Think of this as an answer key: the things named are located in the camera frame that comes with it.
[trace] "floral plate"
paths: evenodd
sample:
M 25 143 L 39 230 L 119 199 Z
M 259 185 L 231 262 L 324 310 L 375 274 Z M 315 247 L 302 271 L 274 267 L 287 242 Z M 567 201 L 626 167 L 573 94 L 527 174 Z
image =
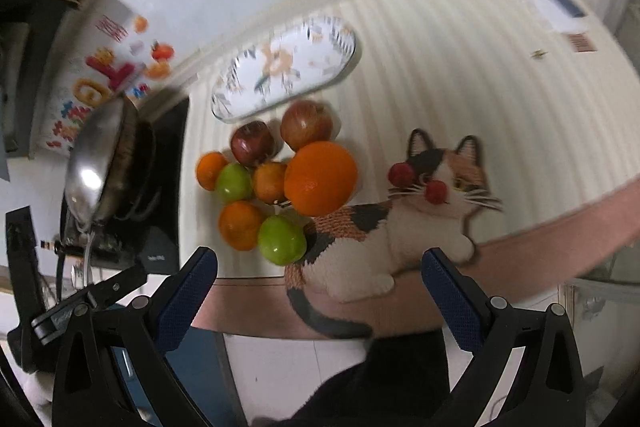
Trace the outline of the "floral plate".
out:
M 355 46 L 353 29 L 343 20 L 305 20 L 237 55 L 214 84 L 211 110 L 231 123 L 317 90 L 342 72 Z

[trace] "cat tail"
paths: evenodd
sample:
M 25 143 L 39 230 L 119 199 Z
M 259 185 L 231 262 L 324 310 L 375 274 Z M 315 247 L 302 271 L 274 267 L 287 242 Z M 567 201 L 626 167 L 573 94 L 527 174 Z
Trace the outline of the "cat tail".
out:
M 332 339 L 370 337 L 373 334 L 371 328 L 366 324 L 332 319 L 313 308 L 305 295 L 302 264 L 287 265 L 284 269 L 284 281 L 291 307 L 311 329 Z

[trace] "green apple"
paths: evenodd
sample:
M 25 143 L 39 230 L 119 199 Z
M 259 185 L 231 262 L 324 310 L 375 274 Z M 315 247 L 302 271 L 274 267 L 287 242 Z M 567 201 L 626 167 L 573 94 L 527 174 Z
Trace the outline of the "green apple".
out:
M 220 171 L 216 192 L 224 203 L 247 200 L 251 197 L 251 175 L 239 163 L 230 163 Z
M 267 217 L 258 232 L 258 248 L 267 261 L 285 266 L 295 263 L 305 254 L 305 234 L 286 217 Z

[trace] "gas stove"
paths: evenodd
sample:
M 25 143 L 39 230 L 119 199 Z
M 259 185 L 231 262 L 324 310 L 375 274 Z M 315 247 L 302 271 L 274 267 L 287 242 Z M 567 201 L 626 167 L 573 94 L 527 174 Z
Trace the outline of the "gas stove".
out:
M 178 254 L 178 191 L 180 162 L 189 100 L 184 100 L 151 123 L 156 137 L 156 156 L 142 201 L 126 219 L 112 218 L 104 226 L 103 238 L 92 253 L 92 266 L 123 270 L 136 259 L 146 272 L 171 275 L 180 269 Z M 82 257 L 82 238 L 71 239 L 62 203 L 60 237 L 66 255 Z

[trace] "black stovetop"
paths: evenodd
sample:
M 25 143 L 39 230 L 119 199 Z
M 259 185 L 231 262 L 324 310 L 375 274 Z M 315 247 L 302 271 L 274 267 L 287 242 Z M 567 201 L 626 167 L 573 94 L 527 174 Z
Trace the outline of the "black stovetop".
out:
M 156 187 L 161 189 L 158 204 L 142 221 L 111 219 L 104 227 L 104 235 L 115 237 L 122 245 L 122 253 L 105 263 L 100 252 L 94 251 L 92 266 L 124 269 L 138 257 L 148 273 L 170 275 L 180 269 L 178 192 L 188 108 L 189 100 L 184 100 L 151 124 L 156 135 L 156 158 L 149 185 L 153 192 Z M 63 201 L 62 216 L 66 215 L 65 206 Z M 62 237 L 64 223 L 60 228 Z

